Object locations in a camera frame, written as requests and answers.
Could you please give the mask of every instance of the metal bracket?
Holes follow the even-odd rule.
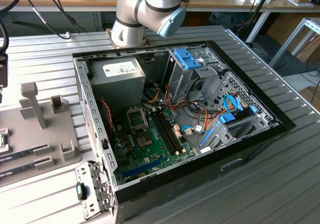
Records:
[[[76,179],[84,186],[86,198],[82,209],[86,220],[115,206],[115,197],[103,165],[99,162],[85,162],[75,169]]]

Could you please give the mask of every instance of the yellow wire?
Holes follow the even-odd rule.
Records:
[[[153,102],[155,102],[155,101],[158,99],[159,92],[160,92],[160,89],[158,89],[158,91],[156,92],[156,95],[155,95],[154,99],[153,99],[153,100],[148,101],[148,103],[153,103]]]

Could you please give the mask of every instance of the aluminum extrusion table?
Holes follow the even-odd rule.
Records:
[[[318,223],[320,114],[261,58],[220,26],[180,28],[151,44],[214,40],[295,122],[297,127],[250,163],[128,223]],[[104,33],[11,38],[9,87],[0,110],[17,107],[20,84],[35,81],[37,98],[68,99],[82,161],[94,159],[79,105],[72,53],[111,49]],[[0,188],[1,223],[84,223],[75,190],[79,163]],[[106,212],[90,223],[110,223]]]

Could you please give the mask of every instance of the electronic equipment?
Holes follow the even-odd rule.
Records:
[[[74,54],[95,160],[86,219],[129,220],[255,158],[295,127],[213,41]]]

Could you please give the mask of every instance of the motherboard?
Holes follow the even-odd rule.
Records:
[[[117,121],[114,154],[118,168],[114,174],[119,185],[195,156],[186,139],[175,136],[177,124],[170,109],[157,112],[138,109],[144,115],[139,116],[136,111],[130,118],[124,116]],[[132,127],[144,122],[147,122],[144,129],[132,132]]]

